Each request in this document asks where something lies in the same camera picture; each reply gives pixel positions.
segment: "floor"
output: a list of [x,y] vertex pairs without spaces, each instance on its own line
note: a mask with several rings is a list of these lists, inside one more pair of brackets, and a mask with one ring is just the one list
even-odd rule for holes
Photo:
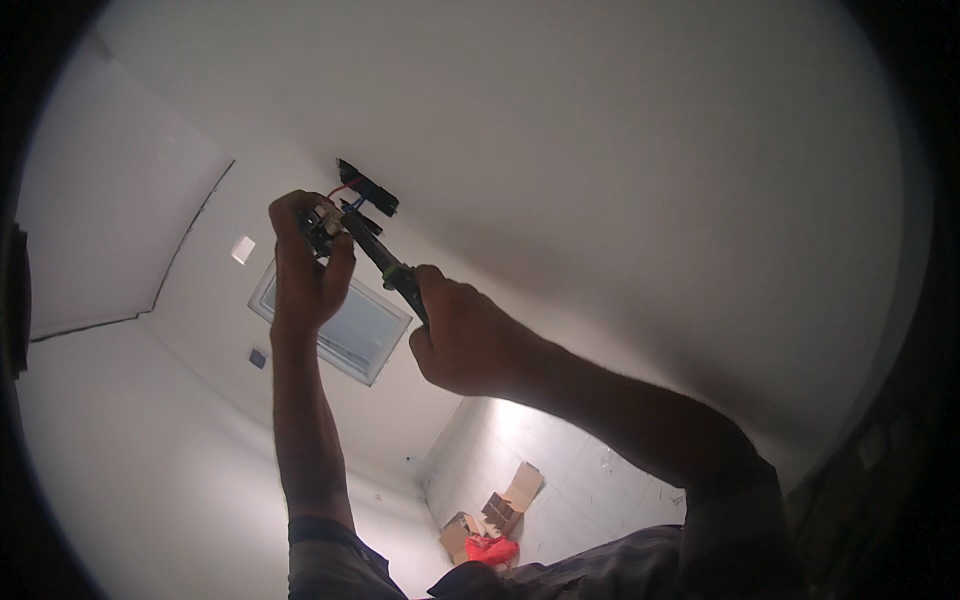
[[519,564],[551,564],[637,529],[683,523],[685,495],[623,460],[566,421],[497,398],[466,398],[426,457],[421,482],[443,527],[458,511],[480,516],[517,466],[544,485],[510,537]]

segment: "hand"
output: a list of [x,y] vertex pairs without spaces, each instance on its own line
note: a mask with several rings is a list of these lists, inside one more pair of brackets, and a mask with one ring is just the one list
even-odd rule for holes
[[330,200],[297,190],[270,204],[276,232],[276,311],[272,330],[303,332],[316,338],[347,298],[356,258],[353,240],[341,233],[326,267],[317,262],[297,225],[297,214]]
[[410,335],[410,349],[427,381],[464,396],[510,397],[553,347],[437,267],[420,265],[416,278],[430,327]]

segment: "shirt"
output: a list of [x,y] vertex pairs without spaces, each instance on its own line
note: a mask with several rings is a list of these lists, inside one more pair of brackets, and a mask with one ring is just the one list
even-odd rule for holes
[[[805,597],[773,467],[756,456],[686,494],[683,527],[642,529],[550,565],[497,573],[464,563],[428,592],[447,600]],[[406,597],[387,560],[344,525],[301,516],[289,530],[290,600]]]

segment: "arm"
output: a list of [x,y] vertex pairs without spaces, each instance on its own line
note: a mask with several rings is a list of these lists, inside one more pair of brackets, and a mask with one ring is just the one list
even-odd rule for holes
[[270,205],[276,232],[274,439],[290,518],[324,516],[354,531],[347,470],[317,364],[317,332],[347,297],[354,256],[341,234],[324,268],[297,227],[298,211],[322,196],[291,192]]
[[706,405],[543,340],[436,267],[419,267],[417,281],[430,329],[415,331],[410,345],[431,382],[568,420],[678,487],[709,483],[756,457],[736,424]]

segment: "shirt sleeve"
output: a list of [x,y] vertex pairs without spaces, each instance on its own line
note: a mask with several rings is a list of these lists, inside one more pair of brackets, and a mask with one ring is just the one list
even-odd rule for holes
[[806,598],[777,471],[759,456],[686,491],[680,576],[709,597]]
[[406,598],[387,560],[343,524],[318,516],[290,521],[290,600]]

